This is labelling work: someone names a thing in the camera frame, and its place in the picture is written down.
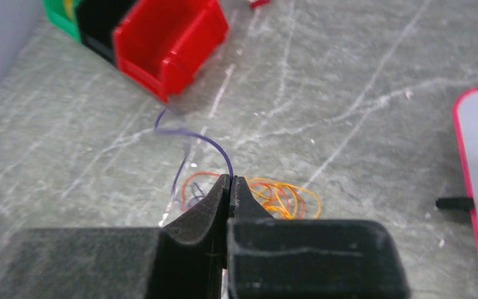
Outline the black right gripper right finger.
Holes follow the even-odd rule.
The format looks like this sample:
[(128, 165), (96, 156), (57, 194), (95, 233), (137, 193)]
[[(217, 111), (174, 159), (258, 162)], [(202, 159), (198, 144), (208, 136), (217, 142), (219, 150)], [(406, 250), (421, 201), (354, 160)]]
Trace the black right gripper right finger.
[(278, 220), (243, 177), (230, 190), (230, 298), (409, 298), (396, 244), (363, 219)]

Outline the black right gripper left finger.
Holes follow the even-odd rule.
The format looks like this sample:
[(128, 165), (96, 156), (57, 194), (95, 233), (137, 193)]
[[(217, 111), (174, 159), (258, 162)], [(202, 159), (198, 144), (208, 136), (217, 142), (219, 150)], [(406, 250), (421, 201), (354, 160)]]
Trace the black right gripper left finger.
[(220, 298), (230, 183), (164, 227), (16, 232), (0, 247), (0, 298)]

